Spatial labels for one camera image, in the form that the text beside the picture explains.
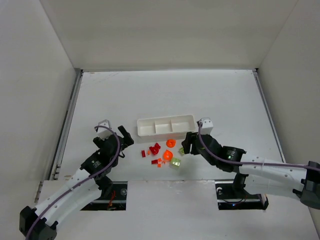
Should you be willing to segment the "small lime green lego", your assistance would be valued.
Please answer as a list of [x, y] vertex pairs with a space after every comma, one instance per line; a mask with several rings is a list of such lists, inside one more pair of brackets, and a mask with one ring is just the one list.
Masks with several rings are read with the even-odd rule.
[[179, 153], [180, 153], [181, 156], [184, 156], [184, 155], [185, 155], [185, 151], [184, 151], [184, 148], [183, 148], [183, 147], [181, 147], [181, 148], [179, 149]]

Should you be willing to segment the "orange round lego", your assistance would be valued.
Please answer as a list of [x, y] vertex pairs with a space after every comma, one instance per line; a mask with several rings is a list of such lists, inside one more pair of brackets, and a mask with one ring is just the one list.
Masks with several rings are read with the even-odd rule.
[[171, 159], [173, 158], [173, 153], [170, 151], [170, 150], [166, 150], [164, 153], [163, 153], [163, 159], [165, 161], [171, 161]]
[[174, 148], [176, 146], [176, 140], [175, 139], [168, 139], [166, 141], [166, 146], [168, 148]]

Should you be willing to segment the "large lime green lego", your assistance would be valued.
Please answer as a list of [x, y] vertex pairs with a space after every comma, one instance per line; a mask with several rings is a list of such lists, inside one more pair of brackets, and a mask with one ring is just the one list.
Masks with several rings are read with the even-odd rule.
[[181, 165], [181, 160], [180, 160], [180, 159], [173, 157], [173, 158], [170, 160], [169, 166], [170, 166], [172, 169], [178, 170], [178, 169], [180, 168], [180, 165]]

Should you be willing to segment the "dark red lego cluster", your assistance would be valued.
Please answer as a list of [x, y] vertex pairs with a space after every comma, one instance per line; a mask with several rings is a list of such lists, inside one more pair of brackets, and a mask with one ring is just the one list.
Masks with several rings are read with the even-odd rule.
[[160, 149], [161, 149], [161, 146], [157, 142], [154, 144], [154, 146], [149, 147], [150, 152], [154, 156], [159, 153]]

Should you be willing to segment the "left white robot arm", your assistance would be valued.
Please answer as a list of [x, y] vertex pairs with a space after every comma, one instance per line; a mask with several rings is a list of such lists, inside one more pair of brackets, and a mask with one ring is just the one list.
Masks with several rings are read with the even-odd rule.
[[19, 214], [19, 230], [27, 240], [53, 240], [62, 225], [92, 201], [110, 193], [113, 181], [108, 178], [123, 150], [134, 144], [130, 133], [121, 125], [118, 136], [105, 127], [110, 135], [94, 138], [97, 150], [88, 157], [71, 178], [54, 194], [35, 207], [26, 206]]

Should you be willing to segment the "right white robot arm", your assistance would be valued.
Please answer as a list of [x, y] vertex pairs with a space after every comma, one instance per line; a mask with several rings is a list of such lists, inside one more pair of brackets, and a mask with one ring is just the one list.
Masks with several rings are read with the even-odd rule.
[[211, 135], [197, 132], [188, 132], [181, 145], [185, 154], [200, 155], [211, 166], [235, 173], [232, 187], [241, 197], [270, 194], [296, 199], [309, 208], [320, 208], [318, 162], [300, 165], [249, 156], [244, 149], [222, 146]]

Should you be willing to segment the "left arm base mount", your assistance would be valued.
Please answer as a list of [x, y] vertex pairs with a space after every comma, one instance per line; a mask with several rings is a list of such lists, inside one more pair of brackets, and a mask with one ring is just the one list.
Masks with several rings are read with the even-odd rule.
[[108, 193], [90, 202], [81, 211], [125, 211], [127, 206], [128, 182], [115, 181]]

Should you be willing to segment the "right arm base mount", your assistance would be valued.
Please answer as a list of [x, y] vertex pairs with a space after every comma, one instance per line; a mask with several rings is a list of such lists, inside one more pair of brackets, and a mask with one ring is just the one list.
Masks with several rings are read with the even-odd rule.
[[234, 190], [233, 180], [215, 181], [215, 191], [220, 211], [265, 211], [269, 206], [269, 200], [264, 194], [249, 194]]

